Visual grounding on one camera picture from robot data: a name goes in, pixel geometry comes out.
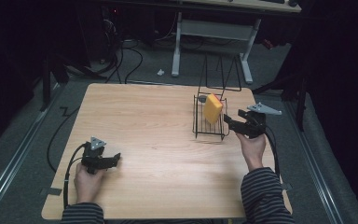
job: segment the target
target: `yellow block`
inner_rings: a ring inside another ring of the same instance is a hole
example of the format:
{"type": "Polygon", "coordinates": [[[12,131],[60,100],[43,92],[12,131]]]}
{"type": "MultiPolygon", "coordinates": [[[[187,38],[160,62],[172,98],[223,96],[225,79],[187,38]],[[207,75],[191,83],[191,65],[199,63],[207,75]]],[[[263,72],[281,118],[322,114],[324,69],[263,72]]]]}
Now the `yellow block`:
{"type": "Polygon", "coordinates": [[[209,123],[215,124],[219,119],[222,108],[223,104],[214,94],[211,93],[206,98],[205,106],[203,109],[203,116],[206,118],[206,120],[208,120],[209,123]]]}

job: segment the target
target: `wire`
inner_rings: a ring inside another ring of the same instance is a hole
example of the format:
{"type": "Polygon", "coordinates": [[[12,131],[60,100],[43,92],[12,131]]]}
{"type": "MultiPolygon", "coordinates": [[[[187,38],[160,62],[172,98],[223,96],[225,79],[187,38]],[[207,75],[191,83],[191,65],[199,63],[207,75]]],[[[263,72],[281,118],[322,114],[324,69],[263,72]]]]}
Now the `wire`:
{"type": "Polygon", "coordinates": [[[76,153],[82,147],[85,147],[85,146],[86,146],[86,144],[82,144],[75,150],[74,154],[72,155],[71,160],[69,161],[68,168],[66,169],[65,179],[63,181],[63,193],[62,193],[62,195],[63,195],[63,209],[65,209],[68,206],[68,185],[69,185],[69,172],[71,170],[71,166],[75,162],[74,158],[75,158],[76,153]]]}
{"type": "Polygon", "coordinates": [[[135,50],[135,49],[127,49],[127,50],[132,50],[136,53],[139,54],[139,56],[141,56],[141,61],[138,63],[138,65],[136,65],[136,67],[134,69],[132,69],[127,75],[126,75],[126,78],[124,79],[124,84],[127,84],[127,80],[130,76],[130,74],[132,74],[137,68],[139,68],[139,66],[141,66],[142,62],[144,61],[144,57],[142,56],[142,54],[138,51],[138,50],[135,50]]]}
{"type": "Polygon", "coordinates": [[[173,27],[174,27],[175,24],[176,24],[176,19],[177,19],[177,17],[178,17],[178,13],[176,12],[176,13],[175,13],[175,17],[173,18],[173,22],[172,22],[172,26],[171,26],[170,31],[169,31],[165,36],[163,36],[162,38],[155,39],[155,41],[163,40],[163,39],[166,39],[166,38],[170,38],[171,36],[174,36],[174,35],[171,35],[171,33],[172,33],[172,30],[173,30],[173,27]]]}
{"type": "Polygon", "coordinates": [[[56,131],[54,132],[54,134],[51,136],[50,138],[50,141],[48,143],[48,150],[47,150],[47,158],[48,158],[48,165],[50,166],[51,170],[56,173],[57,172],[57,169],[53,167],[53,165],[51,164],[51,161],[50,161],[50,149],[51,149],[51,145],[52,145],[52,142],[54,141],[54,138],[55,136],[57,135],[57,133],[60,131],[61,127],[63,126],[63,124],[69,119],[71,118],[75,112],[80,108],[80,106],[78,108],[76,108],[74,111],[72,111],[72,113],[70,113],[68,116],[66,116],[66,118],[61,122],[60,126],[56,129],[56,131]]]}
{"type": "Polygon", "coordinates": [[[275,145],[275,135],[272,133],[272,135],[273,135],[273,139],[272,139],[271,136],[267,132],[264,132],[264,134],[266,135],[267,139],[269,140],[269,144],[271,145],[272,155],[274,156],[274,163],[275,163],[275,174],[277,175],[278,178],[280,178],[281,170],[279,167],[278,153],[277,153],[277,148],[275,145]]]}

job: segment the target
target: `gray carpet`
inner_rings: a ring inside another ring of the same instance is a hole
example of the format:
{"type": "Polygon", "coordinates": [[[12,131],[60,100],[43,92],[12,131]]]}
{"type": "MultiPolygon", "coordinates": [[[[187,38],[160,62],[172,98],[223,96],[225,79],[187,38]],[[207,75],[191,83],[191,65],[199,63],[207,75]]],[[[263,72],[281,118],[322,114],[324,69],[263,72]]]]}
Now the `gray carpet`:
{"type": "MultiPolygon", "coordinates": [[[[239,43],[232,43],[234,49],[237,44],[239,43]]],[[[128,77],[128,83],[140,83],[139,81],[143,81],[177,85],[199,84],[202,63],[205,57],[204,48],[208,48],[208,46],[191,49],[195,48],[195,45],[192,45],[188,47],[189,49],[183,49],[179,77],[171,77],[170,75],[172,69],[172,45],[165,47],[156,45],[150,48],[142,44],[137,45],[135,42],[129,42],[126,43],[126,46],[135,46],[133,49],[141,52],[143,57],[140,67],[128,77]],[[165,71],[163,76],[157,75],[159,69],[165,71]]],[[[268,50],[263,46],[254,45],[249,64],[255,83],[251,86],[246,85],[241,76],[241,85],[255,89],[269,83],[275,78],[289,49],[290,46],[284,46],[268,50]]],[[[132,49],[124,49],[123,55],[123,64],[118,69],[122,82],[124,82],[125,75],[137,66],[141,60],[141,56],[132,49]]],[[[229,68],[232,62],[232,53],[220,52],[219,55],[224,59],[224,68],[229,68]]],[[[208,54],[210,64],[216,62],[217,59],[217,54],[208,54]]],[[[94,64],[93,68],[98,69],[101,66],[94,64]]],[[[211,82],[218,83],[218,81],[218,78],[211,77],[211,82]]],[[[58,221],[44,220],[40,215],[46,200],[44,189],[50,186],[54,177],[54,173],[47,163],[48,144],[54,132],[65,120],[62,107],[67,108],[67,113],[74,111],[80,106],[88,85],[94,82],[103,81],[88,77],[71,76],[69,83],[62,89],[62,93],[51,106],[40,130],[36,133],[20,169],[2,200],[0,200],[0,223],[58,223],[58,221]]],[[[110,80],[110,83],[118,82],[117,75],[114,75],[110,80]]],[[[10,159],[21,144],[22,138],[40,115],[38,110],[42,106],[41,84],[35,88],[34,93],[35,98],[16,115],[0,138],[0,175],[4,172],[10,159]]],[[[297,137],[296,127],[292,124],[292,117],[285,104],[281,101],[279,93],[279,91],[267,91],[256,95],[255,99],[257,102],[262,102],[282,111],[281,116],[268,115],[268,126],[273,130],[277,139],[282,180],[293,187],[288,191],[294,210],[293,216],[297,223],[330,223],[323,201],[315,187],[307,165],[302,144],[297,137]]],[[[52,142],[50,159],[55,167],[57,167],[61,159],[62,151],[75,119],[76,114],[65,122],[52,142]]],[[[304,127],[304,134],[325,176],[327,185],[331,189],[331,194],[336,200],[343,222],[358,223],[358,202],[324,138],[323,129],[317,120],[309,97],[307,97],[304,127]]],[[[243,222],[242,219],[224,221],[225,223],[243,222]]]]}

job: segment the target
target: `human hand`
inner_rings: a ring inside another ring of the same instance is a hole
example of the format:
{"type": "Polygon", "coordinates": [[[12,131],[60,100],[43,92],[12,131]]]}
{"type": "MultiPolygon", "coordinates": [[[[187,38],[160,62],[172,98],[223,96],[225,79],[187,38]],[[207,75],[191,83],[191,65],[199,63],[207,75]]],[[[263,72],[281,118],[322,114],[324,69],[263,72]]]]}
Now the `human hand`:
{"type": "Polygon", "coordinates": [[[92,203],[100,191],[103,174],[106,170],[97,170],[95,175],[87,172],[87,167],[81,162],[76,166],[75,187],[76,203],[92,203]]]}
{"type": "Polygon", "coordinates": [[[242,155],[246,160],[249,172],[262,168],[263,153],[266,149],[266,136],[261,134],[256,138],[247,138],[241,133],[235,133],[241,142],[242,155]]]}

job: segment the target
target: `cable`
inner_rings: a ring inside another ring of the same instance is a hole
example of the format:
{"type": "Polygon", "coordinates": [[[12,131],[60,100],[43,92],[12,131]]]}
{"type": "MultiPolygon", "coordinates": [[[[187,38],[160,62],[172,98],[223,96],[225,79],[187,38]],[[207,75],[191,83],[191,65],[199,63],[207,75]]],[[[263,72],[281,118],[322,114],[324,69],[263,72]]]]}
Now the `cable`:
{"type": "Polygon", "coordinates": [[[68,168],[66,169],[65,179],[63,181],[63,192],[62,192],[62,195],[63,195],[63,209],[65,209],[68,206],[68,184],[69,184],[69,172],[71,170],[71,166],[75,162],[74,158],[75,158],[76,153],[82,147],[85,147],[85,146],[86,146],[86,144],[82,144],[75,150],[74,154],[72,155],[71,160],[69,161],[68,168]]]}
{"type": "Polygon", "coordinates": [[[70,113],[69,115],[66,116],[66,118],[61,122],[60,126],[56,129],[55,133],[53,134],[53,136],[50,138],[50,141],[48,143],[48,150],[47,150],[47,158],[48,158],[48,165],[50,166],[51,170],[56,173],[57,172],[57,169],[53,167],[53,165],[51,164],[51,161],[50,161],[50,148],[51,148],[51,144],[55,138],[55,136],[57,135],[58,131],[61,129],[61,127],[63,126],[63,124],[69,119],[71,118],[75,112],[80,108],[80,106],[78,108],[76,108],[74,111],[72,111],[72,113],[70,113]]]}
{"type": "Polygon", "coordinates": [[[127,75],[126,75],[126,78],[124,79],[124,84],[127,84],[127,80],[130,76],[130,74],[132,74],[137,68],[139,68],[139,66],[141,66],[142,62],[144,61],[144,57],[142,56],[142,54],[138,51],[138,50],[135,50],[135,49],[127,49],[127,50],[132,50],[136,53],[139,54],[139,56],[141,56],[141,61],[138,63],[138,65],[136,65],[136,67],[134,69],[132,69],[127,75]]]}
{"type": "Polygon", "coordinates": [[[274,135],[274,133],[272,133],[273,139],[271,139],[271,136],[267,132],[264,132],[264,134],[266,135],[266,137],[267,137],[267,139],[269,141],[269,144],[271,145],[272,155],[274,156],[274,163],[275,163],[275,174],[277,175],[278,178],[280,178],[281,177],[281,170],[280,170],[280,167],[279,167],[278,153],[277,153],[277,148],[276,148],[276,145],[275,145],[276,144],[275,143],[275,135],[274,135]]]}
{"type": "Polygon", "coordinates": [[[172,22],[172,26],[171,26],[170,31],[169,31],[165,36],[163,36],[162,38],[155,39],[155,41],[163,40],[163,39],[166,39],[166,38],[170,38],[171,36],[174,36],[174,35],[171,35],[171,36],[169,36],[169,35],[172,33],[173,27],[174,27],[175,24],[176,24],[177,16],[178,16],[178,13],[176,12],[176,13],[175,13],[175,17],[173,18],[173,22],[172,22]]]}
{"type": "Polygon", "coordinates": [[[121,66],[121,64],[123,63],[123,44],[121,44],[121,47],[120,47],[120,52],[121,52],[121,57],[120,57],[120,63],[116,66],[116,69],[115,71],[112,72],[112,74],[106,79],[106,82],[105,83],[108,83],[110,78],[113,76],[113,74],[115,72],[117,72],[117,77],[118,77],[118,82],[121,84],[121,77],[120,77],[120,74],[118,73],[118,68],[121,66]]]}

